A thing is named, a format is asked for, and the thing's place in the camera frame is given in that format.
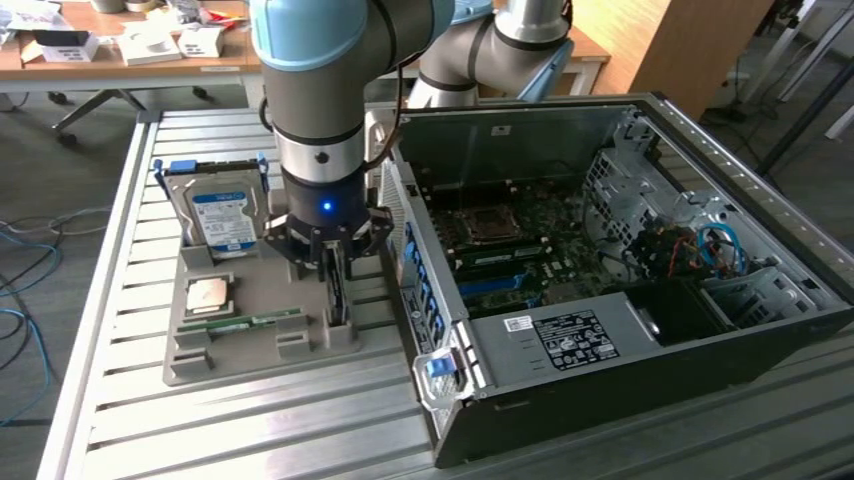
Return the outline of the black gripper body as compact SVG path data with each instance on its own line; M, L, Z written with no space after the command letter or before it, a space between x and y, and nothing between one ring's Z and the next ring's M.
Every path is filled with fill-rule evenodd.
M365 233L361 229L371 215L366 204L366 180L362 170L331 182L309 182L283 172L287 197L287 236L291 242L310 244L315 229L322 232L322 240L329 241L346 235L359 242Z

